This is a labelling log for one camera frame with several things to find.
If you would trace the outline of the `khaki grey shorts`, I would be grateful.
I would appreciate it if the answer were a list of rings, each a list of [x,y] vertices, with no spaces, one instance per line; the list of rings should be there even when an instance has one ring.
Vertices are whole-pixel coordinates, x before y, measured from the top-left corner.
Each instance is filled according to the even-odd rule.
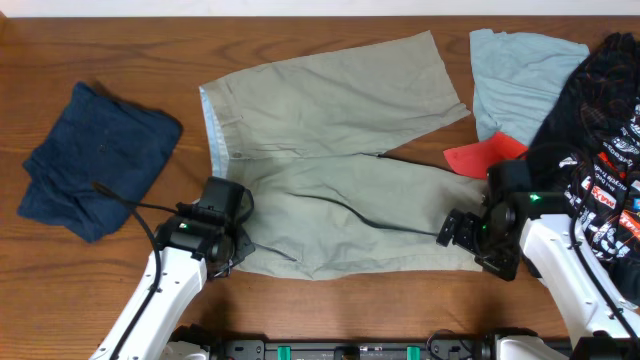
[[[468,113],[430,32],[244,69],[200,96],[214,174],[254,198],[243,271],[476,269],[436,238],[452,209],[478,211],[483,182],[388,157]]]

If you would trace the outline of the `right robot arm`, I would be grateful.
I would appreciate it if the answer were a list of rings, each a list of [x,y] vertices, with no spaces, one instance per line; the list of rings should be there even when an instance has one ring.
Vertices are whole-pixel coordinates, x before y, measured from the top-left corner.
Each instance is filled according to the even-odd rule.
[[[572,220],[562,195],[515,192],[482,216],[454,209],[437,236],[469,252],[486,272],[512,281],[527,261],[549,290],[573,359],[636,359],[639,316],[614,286]]]

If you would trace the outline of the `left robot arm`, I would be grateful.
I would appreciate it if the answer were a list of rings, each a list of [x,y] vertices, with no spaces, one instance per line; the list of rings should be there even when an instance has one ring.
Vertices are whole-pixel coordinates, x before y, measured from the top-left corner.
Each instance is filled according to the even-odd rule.
[[[169,218],[157,228],[136,290],[91,357],[163,358],[179,318],[205,283],[228,276],[254,251],[240,225]]]

